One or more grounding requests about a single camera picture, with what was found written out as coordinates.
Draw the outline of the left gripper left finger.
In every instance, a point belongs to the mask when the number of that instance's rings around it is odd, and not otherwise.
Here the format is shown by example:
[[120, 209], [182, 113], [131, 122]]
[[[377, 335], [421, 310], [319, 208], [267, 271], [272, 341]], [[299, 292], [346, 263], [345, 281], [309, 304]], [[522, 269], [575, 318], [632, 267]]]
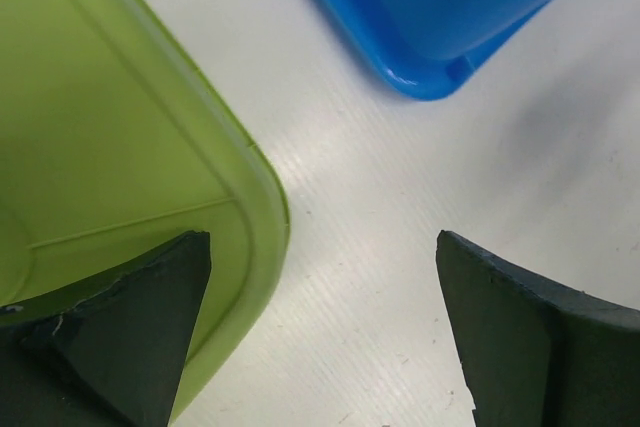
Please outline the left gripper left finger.
[[166, 426], [210, 276], [188, 231], [1, 308], [4, 426]]

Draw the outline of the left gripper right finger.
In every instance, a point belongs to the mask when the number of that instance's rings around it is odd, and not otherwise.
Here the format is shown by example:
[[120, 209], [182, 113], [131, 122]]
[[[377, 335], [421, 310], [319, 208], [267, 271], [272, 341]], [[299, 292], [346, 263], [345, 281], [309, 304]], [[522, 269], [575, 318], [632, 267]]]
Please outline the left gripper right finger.
[[451, 231], [436, 265], [478, 426], [636, 426], [639, 313]]

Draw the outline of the lime green shallow tub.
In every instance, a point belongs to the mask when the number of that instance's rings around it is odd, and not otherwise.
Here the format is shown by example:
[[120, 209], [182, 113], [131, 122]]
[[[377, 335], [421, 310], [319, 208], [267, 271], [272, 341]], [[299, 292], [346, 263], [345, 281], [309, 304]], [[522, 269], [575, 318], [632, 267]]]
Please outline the lime green shallow tub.
[[175, 401], [264, 310], [289, 240], [282, 186], [144, 0], [1, 0], [1, 300], [30, 298], [178, 234], [212, 273]]

